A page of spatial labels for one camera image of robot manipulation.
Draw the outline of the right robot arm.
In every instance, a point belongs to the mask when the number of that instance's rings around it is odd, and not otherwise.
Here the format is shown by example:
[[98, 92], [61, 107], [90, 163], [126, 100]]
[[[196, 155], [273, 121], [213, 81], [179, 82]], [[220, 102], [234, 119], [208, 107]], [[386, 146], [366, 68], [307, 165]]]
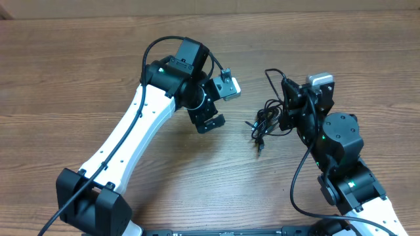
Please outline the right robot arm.
[[337, 207], [334, 215], [312, 214], [318, 222], [303, 235], [405, 235], [387, 193], [363, 162], [364, 141], [357, 117], [331, 112], [332, 79], [298, 85], [282, 80], [284, 95], [280, 128], [295, 128], [321, 170], [318, 177], [326, 201]]

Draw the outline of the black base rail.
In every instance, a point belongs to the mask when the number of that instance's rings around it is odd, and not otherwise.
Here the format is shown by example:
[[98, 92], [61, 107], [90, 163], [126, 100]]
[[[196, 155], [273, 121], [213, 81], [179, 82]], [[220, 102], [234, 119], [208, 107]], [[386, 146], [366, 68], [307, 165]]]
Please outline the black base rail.
[[277, 229], [218, 229], [173, 231], [171, 229], [129, 229], [122, 236], [313, 236], [318, 235], [312, 226], [283, 226]]

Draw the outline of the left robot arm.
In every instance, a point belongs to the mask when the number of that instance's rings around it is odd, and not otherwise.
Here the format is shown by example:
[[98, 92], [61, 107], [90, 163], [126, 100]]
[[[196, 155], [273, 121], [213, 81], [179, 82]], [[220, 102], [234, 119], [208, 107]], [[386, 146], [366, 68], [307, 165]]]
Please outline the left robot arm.
[[201, 134], [221, 127], [225, 120], [215, 102], [241, 93], [229, 69], [221, 69], [217, 77], [205, 73], [206, 60], [220, 67], [205, 45], [181, 37], [175, 55], [142, 63], [135, 97], [111, 135], [78, 171], [66, 168], [58, 176], [54, 220], [84, 235], [144, 235], [123, 196], [156, 132], [180, 108], [187, 110]]

